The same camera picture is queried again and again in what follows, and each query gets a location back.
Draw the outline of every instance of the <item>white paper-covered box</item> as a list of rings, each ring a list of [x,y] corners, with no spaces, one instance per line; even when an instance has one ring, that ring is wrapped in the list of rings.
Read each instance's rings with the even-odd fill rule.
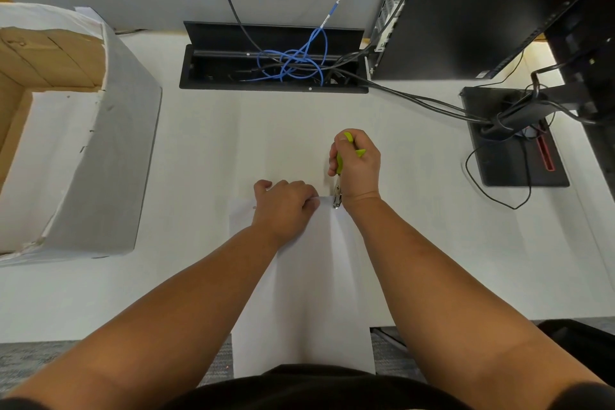
[[[104,23],[0,3],[0,266],[134,249],[161,97]]]

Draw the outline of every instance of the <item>hand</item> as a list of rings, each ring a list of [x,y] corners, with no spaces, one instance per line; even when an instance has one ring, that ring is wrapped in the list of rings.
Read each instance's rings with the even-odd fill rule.
[[[354,143],[350,143],[344,132],[350,132]],[[355,150],[365,149],[357,157]],[[346,209],[366,198],[379,198],[378,175],[380,173],[380,151],[363,130],[353,128],[338,133],[329,151],[329,176],[334,177],[338,168],[337,154],[344,161],[341,173],[342,202]]]
[[[305,230],[320,200],[316,199],[316,189],[305,182],[289,184],[282,180],[267,191],[271,185],[272,182],[266,180],[254,184],[257,210],[252,227],[269,233],[281,248]]]

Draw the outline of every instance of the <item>desk surface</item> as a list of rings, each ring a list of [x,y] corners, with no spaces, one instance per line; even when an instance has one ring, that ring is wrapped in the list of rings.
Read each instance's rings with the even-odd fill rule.
[[[0,342],[86,336],[223,243],[227,202],[251,196],[258,179],[302,179],[321,195],[332,194],[328,149],[334,134],[350,126],[364,129],[381,150],[383,198],[528,318],[615,315],[609,276],[615,273],[615,203],[576,122],[558,114],[553,124],[571,187],[534,189],[525,206],[511,211],[482,196],[466,177],[463,161],[472,144],[463,122],[375,90],[180,90],[186,36],[141,33],[124,41],[163,87],[136,249],[123,257],[0,269]],[[528,48],[505,85],[525,87],[528,68],[550,59],[546,45]],[[468,84],[387,83],[457,104]],[[474,160],[471,165],[478,175]],[[490,192],[514,204],[527,189]],[[362,268],[368,322],[392,325],[367,259]]]

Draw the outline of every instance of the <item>blue ethernet cable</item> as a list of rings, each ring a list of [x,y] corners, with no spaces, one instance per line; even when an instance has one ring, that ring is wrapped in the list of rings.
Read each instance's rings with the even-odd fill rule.
[[[312,34],[310,35],[309,39],[300,49],[289,49],[288,51],[285,51],[285,52],[275,51],[272,49],[265,49],[262,52],[258,53],[257,55],[258,68],[262,68],[261,60],[260,60],[260,57],[262,54],[266,53],[266,54],[272,54],[274,56],[278,56],[280,63],[284,62],[284,64],[281,66],[280,73],[277,73],[276,75],[270,75],[267,72],[263,71],[263,74],[265,75],[264,77],[253,78],[251,80],[244,80],[244,81],[260,81],[260,80],[271,80],[271,79],[275,79],[275,80],[279,79],[280,81],[283,81],[284,77],[286,76],[289,76],[291,78],[296,78],[298,80],[304,80],[306,78],[311,78],[318,73],[320,76],[320,86],[322,86],[325,80],[324,80],[324,76],[323,76],[322,69],[320,68],[320,66],[325,64],[325,60],[327,58],[327,51],[329,47],[329,41],[327,39],[327,33],[325,33],[324,27],[329,21],[329,18],[331,18],[331,16],[333,15],[335,9],[337,9],[338,5],[340,4],[340,1],[341,0],[337,0],[334,3],[333,8],[327,14],[327,17],[325,18],[325,20],[321,23],[321,25],[318,28],[315,28],[314,31],[312,31]],[[309,50],[309,47],[312,41],[316,39],[316,37],[320,33],[322,33],[322,35],[325,38],[325,52],[322,57],[322,62],[319,65],[312,58],[310,58],[308,50]],[[293,62],[297,64],[305,64],[305,63],[312,64],[316,67],[316,70],[308,75],[297,75],[295,74],[296,69],[292,67]]]

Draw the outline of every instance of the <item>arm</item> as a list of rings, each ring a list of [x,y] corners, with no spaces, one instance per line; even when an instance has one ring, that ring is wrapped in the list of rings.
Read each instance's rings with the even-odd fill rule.
[[[52,410],[158,408],[197,386],[278,249],[318,207],[311,185],[255,184],[257,210],[245,228],[176,274],[9,397]]]
[[[477,410],[544,410],[565,389],[597,376],[487,290],[399,217],[378,193],[380,153],[361,130],[335,138],[344,160],[344,207],[365,246],[395,324],[433,385]]]

